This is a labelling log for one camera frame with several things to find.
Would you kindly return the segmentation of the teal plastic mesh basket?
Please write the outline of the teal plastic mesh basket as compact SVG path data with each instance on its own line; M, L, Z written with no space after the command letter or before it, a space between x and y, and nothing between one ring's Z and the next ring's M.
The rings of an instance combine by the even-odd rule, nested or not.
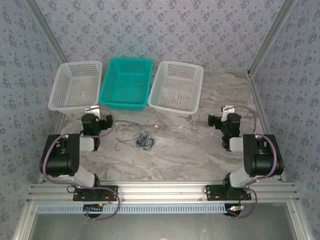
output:
M143 110L148 103L152 73L153 61L149 58L112 58L103 80L99 103L117 110Z

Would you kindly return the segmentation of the white plastic mesh basket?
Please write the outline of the white plastic mesh basket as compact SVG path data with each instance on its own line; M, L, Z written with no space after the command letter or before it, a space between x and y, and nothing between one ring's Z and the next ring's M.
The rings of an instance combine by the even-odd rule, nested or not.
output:
M48 108L63 114L82 113L99 100L103 64L98 60L66 62L58 67Z
M180 117L195 114L199 108L204 69L191 63L160 62L148 97L148 105L158 112Z

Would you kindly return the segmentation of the black controller board with LED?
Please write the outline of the black controller board with LED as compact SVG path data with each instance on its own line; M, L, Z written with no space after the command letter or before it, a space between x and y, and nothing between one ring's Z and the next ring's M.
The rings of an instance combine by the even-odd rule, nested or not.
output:
M240 215L241 211L245 209L245 207L239 203L238 204L226 203L224 206L226 210L226 213L224 213L224 215L229 218L237 218Z
M104 206L101 203L85 204L82 211L88 219L95 219L102 214L103 208Z

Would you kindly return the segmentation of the grey metal panel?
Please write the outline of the grey metal panel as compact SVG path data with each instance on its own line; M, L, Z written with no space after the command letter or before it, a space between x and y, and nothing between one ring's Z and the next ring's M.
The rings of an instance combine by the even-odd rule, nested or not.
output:
M103 221L82 214L39 214L28 240L298 240L286 215L119 214Z

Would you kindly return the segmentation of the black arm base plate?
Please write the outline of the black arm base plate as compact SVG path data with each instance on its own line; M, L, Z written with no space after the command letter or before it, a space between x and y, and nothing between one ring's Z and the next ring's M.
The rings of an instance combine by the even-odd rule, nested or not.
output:
M206 185L205 194L208 201L240 201L251 200L251 194L243 188L223 185Z
M103 189L75 188L73 193L74 202L116 202L118 200L117 185L105 185Z

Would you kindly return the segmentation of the aluminium mounting rail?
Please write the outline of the aluminium mounting rail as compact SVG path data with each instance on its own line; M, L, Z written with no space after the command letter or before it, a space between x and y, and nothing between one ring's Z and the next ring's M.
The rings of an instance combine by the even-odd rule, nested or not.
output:
M102 185L118 186L122 202L131 203L200 203L206 202L206 185L220 185L219 181L102 181ZM260 203L287 203L300 200L297 187L292 182L260 181L250 186ZM34 203L71 203L73 194L66 185L43 182L32 184L25 197Z

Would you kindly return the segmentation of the aluminium upright post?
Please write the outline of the aluminium upright post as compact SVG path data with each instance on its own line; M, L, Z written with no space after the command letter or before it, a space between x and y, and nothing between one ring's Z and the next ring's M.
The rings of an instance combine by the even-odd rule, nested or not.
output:
M24 0L24 2L59 62L61 64L67 63L68 59L37 2L35 0Z
M267 56L269 50L271 49L273 43L275 42L279 32L285 25L290 13L292 12L294 6L298 0L284 0L277 15L275 16L265 38L259 47L257 54L255 55L249 69L248 76L253 78L257 73L259 67L263 63L265 57Z

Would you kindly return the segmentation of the aluminium frame leg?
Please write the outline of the aluminium frame leg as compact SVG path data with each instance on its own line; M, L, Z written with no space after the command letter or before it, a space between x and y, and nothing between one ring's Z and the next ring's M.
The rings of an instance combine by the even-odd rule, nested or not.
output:
M309 240L309 235L305 228L302 209L297 202L290 201L287 203L287 209L292 222L297 240Z
M27 203L23 208L18 220L13 240L28 240L38 210L37 203Z

